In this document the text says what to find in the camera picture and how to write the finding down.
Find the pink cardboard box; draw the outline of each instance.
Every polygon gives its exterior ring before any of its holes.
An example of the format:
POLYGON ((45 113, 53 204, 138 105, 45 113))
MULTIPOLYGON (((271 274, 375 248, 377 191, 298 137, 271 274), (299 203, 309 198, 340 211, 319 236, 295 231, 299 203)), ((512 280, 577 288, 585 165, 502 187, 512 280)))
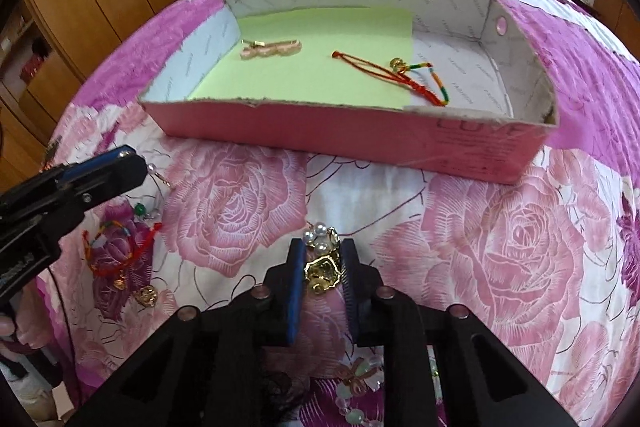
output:
POLYGON ((225 1, 140 96, 170 136, 346 156, 513 184, 557 126, 548 74, 499 0, 225 1), (301 8, 380 6, 413 14, 414 59, 424 56, 425 46, 431 56, 437 50, 439 63, 449 68, 448 107, 187 100, 238 43, 238 18, 301 8))

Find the human hand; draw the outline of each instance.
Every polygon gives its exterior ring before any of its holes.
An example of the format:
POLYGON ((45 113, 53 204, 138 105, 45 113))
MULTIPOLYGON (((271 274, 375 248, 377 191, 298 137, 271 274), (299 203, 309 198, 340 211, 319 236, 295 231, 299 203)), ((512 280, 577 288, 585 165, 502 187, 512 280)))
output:
MULTIPOLYGON (((10 317, 0 315, 0 337, 16 333, 18 342, 32 349, 40 349, 53 339, 53 328, 42 296, 38 292, 35 281, 22 289, 22 298, 15 314, 15 323, 10 317)), ((0 355, 9 360, 16 360, 15 353, 0 341, 0 355)))

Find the floral bedspread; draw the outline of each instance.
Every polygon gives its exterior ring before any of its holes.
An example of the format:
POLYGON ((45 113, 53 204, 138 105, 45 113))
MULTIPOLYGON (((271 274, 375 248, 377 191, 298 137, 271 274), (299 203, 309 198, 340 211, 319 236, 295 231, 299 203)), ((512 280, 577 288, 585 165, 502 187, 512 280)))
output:
MULTIPOLYGON (((180 0, 140 28, 82 86, 56 131, 59 162, 129 144, 175 185, 159 192, 148 178, 62 240, 52 268, 84 394, 178 307, 224 305, 282 262, 308 223, 324 221, 418 303, 469 306, 581 426, 603 425, 640 369, 640 67, 569 0, 539 1, 503 0, 552 73, 561 125, 513 187, 166 137, 136 96, 223 1, 180 0), (131 271, 132 283, 150 274, 159 291, 149 309, 94 280, 82 241, 107 215, 128 223, 138 202, 161 210, 153 249, 131 271)), ((68 352, 53 282, 43 274, 40 285, 68 352)), ((348 425, 335 404, 337 369, 366 351, 351 344, 339 289, 306 298, 293 349, 268 354, 309 389, 289 424, 348 425)), ((382 420, 383 389, 358 400, 370 421, 382 420)))

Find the cable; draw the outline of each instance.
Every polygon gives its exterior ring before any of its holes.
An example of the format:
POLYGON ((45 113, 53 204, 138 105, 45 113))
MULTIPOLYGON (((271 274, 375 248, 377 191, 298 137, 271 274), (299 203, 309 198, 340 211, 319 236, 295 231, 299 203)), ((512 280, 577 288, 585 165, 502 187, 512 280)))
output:
POLYGON ((78 391, 78 402, 79 405, 84 403, 84 399, 82 398, 82 387, 80 386, 80 379, 78 378, 78 371, 76 371, 77 362, 76 362, 76 346, 74 346, 74 340, 71 336, 71 325, 69 324, 69 317, 66 314, 65 301, 62 299, 62 292, 60 291, 60 286, 58 285, 58 280, 56 276, 53 275, 53 272, 49 266, 47 266, 47 271, 53 280, 53 284, 56 287, 56 293, 58 294, 58 299, 60 300, 60 307, 62 308, 62 314, 65 317, 65 325, 66 325, 66 334, 69 337, 69 348, 71 350, 71 362, 74 365, 74 380, 76 381, 76 391, 78 391))

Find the yellow-green paper sheet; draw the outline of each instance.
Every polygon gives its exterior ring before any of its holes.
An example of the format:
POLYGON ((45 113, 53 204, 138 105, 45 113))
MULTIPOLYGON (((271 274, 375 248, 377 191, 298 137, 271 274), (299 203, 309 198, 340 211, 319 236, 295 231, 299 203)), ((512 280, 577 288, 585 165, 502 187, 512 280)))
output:
POLYGON ((287 101, 401 108, 410 92, 365 74, 343 60, 338 50, 388 68, 413 53, 412 15, 395 8, 313 8, 238 19, 243 39, 261 42, 299 40, 302 51, 281 57, 242 60, 240 42, 189 95, 203 98, 287 101))

